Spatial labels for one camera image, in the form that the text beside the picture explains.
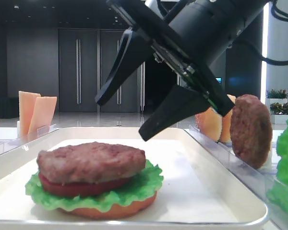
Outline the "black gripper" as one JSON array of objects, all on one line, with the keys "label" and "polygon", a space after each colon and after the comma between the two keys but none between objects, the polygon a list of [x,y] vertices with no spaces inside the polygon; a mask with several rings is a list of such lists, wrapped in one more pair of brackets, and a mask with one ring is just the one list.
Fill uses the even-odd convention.
[{"label": "black gripper", "polygon": [[109,0],[131,27],[124,31],[106,83],[95,96],[103,106],[151,56],[151,48],[193,89],[174,85],[144,122],[139,134],[148,141],[162,130],[210,105],[221,115],[233,107],[209,65],[261,13],[264,0],[181,0],[160,18],[140,0]]}]

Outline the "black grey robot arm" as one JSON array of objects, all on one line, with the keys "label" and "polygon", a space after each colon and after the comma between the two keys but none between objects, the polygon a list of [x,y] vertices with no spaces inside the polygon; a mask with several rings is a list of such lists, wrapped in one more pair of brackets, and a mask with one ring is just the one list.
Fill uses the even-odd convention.
[{"label": "black grey robot arm", "polygon": [[181,0],[160,17],[139,0],[109,0],[129,25],[106,83],[95,97],[104,105],[150,55],[157,55],[186,82],[173,86],[139,129],[143,140],[208,108],[225,116],[233,102],[209,69],[260,14],[264,0]]}]

